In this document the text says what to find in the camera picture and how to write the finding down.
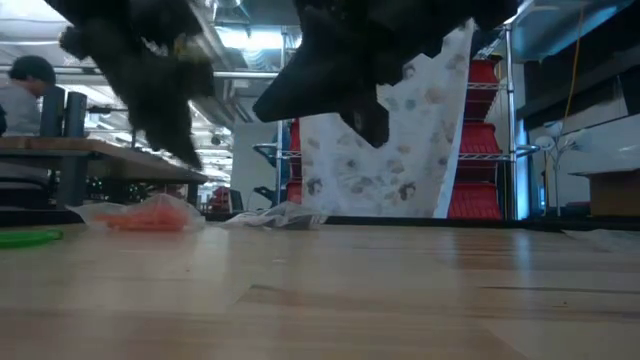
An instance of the wooden table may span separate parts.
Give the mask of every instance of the wooden table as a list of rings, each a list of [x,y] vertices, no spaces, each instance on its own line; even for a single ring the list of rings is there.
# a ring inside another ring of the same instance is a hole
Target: wooden table
[[[195,204],[197,185],[208,177],[173,165],[151,154],[121,148],[99,140],[78,138],[0,138],[0,159],[33,167],[61,170],[58,205],[79,205],[87,176],[128,181],[188,184]]]
[[[0,251],[0,359],[640,355],[640,257],[562,234],[82,229]]]

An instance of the green object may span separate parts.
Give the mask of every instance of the green object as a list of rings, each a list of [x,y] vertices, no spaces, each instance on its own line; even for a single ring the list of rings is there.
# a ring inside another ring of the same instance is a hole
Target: green object
[[[0,249],[17,249],[48,244],[63,237],[61,230],[2,231]]]

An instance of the white backdrop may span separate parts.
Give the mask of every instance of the white backdrop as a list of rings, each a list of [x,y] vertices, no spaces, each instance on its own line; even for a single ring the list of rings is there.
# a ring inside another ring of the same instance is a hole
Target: white backdrop
[[[447,215],[457,166],[474,24],[454,30],[435,58],[420,55],[407,78],[378,87],[390,139],[374,149],[337,114],[300,122],[303,204],[326,215]]]

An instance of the crumpled plastic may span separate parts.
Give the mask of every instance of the crumpled plastic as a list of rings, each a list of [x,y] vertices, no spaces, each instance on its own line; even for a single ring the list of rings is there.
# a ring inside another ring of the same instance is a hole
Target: crumpled plastic
[[[311,230],[327,221],[327,216],[292,202],[271,209],[246,212],[222,223],[224,227],[249,226],[287,230]]]
[[[191,204],[167,194],[134,205],[114,203],[67,207],[93,230],[179,232],[202,229],[205,218]]]

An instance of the wall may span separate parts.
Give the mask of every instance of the wall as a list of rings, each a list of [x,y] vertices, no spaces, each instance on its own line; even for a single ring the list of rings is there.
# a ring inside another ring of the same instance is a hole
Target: wall
[[[233,170],[231,188],[242,193],[245,210],[268,209],[271,201],[253,193],[253,189],[275,187],[276,171],[252,146],[270,143],[276,134],[276,123],[236,124],[234,127]]]
[[[560,161],[558,188],[560,189],[560,204],[569,202],[589,201],[589,181],[582,177],[568,175],[574,172],[606,171],[627,167],[640,166],[638,152],[634,152],[635,160],[623,157],[618,152],[621,148],[637,145],[640,134],[640,115],[627,116],[627,106],[620,95],[613,100],[594,105],[587,110],[570,116],[565,121],[564,133],[590,127],[588,136],[592,140],[591,151],[588,153],[569,151]],[[546,135],[540,127],[529,133],[533,142],[537,137]],[[533,179],[538,187],[542,186],[541,172],[544,170],[544,155],[538,153],[533,156]],[[548,166],[548,206],[555,207],[555,186],[553,169]]]

